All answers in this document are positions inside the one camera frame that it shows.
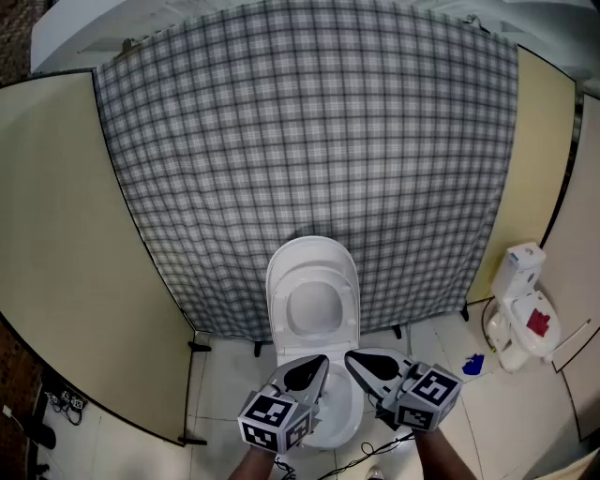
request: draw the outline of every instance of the floor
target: floor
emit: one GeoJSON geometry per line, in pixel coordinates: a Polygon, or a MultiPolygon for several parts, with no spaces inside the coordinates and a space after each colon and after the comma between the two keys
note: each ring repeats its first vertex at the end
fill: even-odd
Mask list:
{"type": "MultiPolygon", "coordinates": [[[[587,445],[578,433],[563,376],[552,366],[531,360],[517,374],[508,374],[481,335],[482,304],[470,307],[471,321],[448,315],[412,326],[412,356],[452,370],[465,384],[461,401],[442,422],[442,431],[479,479],[520,480],[551,472],[582,457],[587,445]],[[463,374],[466,358],[484,353],[477,376],[463,374]]],[[[272,345],[253,356],[253,344],[244,340],[198,335],[213,351],[196,353],[188,396],[188,435],[208,440],[208,446],[180,448],[130,427],[88,405],[84,421],[73,427],[59,413],[48,410],[45,423],[56,431],[57,446],[39,453],[51,457],[52,480],[221,480],[226,479],[245,454],[235,421],[250,390],[256,390],[276,367],[272,345]]],[[[364,335],[361,346],[393,347],[406,352],[406,335],[397,340],[391,330],[364,335]]],[[[316,479],[363,456],[361,443],[375,448],[403,430],[393,432],[376,421],[365,402],[357,434],[335,451],[296,449],[290,460],[298,479],[316,479]]],[[[422,478],[413,442],[371,457],[341,473],[339,480],[363,480],[372,464],[379,464],[390,480],[422,478]]],[[[274,470],[273,478],[283,472],[274,470]]]]}

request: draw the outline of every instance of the gray checkered cloth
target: gray checkered cloth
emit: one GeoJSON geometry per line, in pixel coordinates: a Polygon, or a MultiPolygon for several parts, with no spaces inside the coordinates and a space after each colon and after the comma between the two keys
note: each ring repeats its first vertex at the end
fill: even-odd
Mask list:
{"type": "Polygon", "coordinates": [[[116,174],[199,330],[271,337],[264,280],[302,235],[354,257],[363,332],[460,309],[512,150],[517,48],[369,0],[188,20],[100,67],[116,174]]]}

